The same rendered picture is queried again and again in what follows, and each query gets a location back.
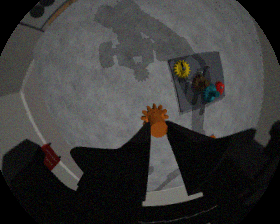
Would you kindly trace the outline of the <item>brown gear with tall hub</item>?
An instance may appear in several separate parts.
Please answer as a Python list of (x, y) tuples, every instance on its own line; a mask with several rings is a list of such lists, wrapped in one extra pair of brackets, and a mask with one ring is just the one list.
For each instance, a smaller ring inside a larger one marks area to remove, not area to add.
[(153, 137), (163, 137), (165, 133), (167, 133), (167, 123), (165, 123), (165, 119), (168, 119), (168, 116), (165, 115), (167, 113), (167, 109), (163, 109), (163, 105), (159, 105), (156, 108), (155, 104), (152, 104), (152, 108), (149, 108), (148, 105), (148, 112), (143, 111), (143, 117), (141, 120), (144, 121), (144, 125), (149, 123), (151, 125), (151, 135)]

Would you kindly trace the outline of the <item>yellow gear with black stripe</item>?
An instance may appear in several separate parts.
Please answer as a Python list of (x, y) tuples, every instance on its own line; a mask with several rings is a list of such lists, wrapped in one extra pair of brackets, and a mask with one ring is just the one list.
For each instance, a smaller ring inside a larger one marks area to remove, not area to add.
[[(187, 63), (187, 61), (185, 61), (185, 63)], [(181, 77), (184, 77), (184, 79), (185, 79), (185, 77), (188, 77), (189, 72), (191, 72), (191, 69), (189, 69), (191, 67), (188, 67), (189, 64), (185, 64), (185, 63), (184, 63), (184, 60), (179, 60), (175, 64), (176, 67), (173, 67), (173, 69), (175, 69), (177, 77), (180, 77), (180, 79), (181, 79)], [(184, 71), (183, 71), (183, 69), (181, 69), (183, 67), (185, 67), (187, 69), (184, 69)]]

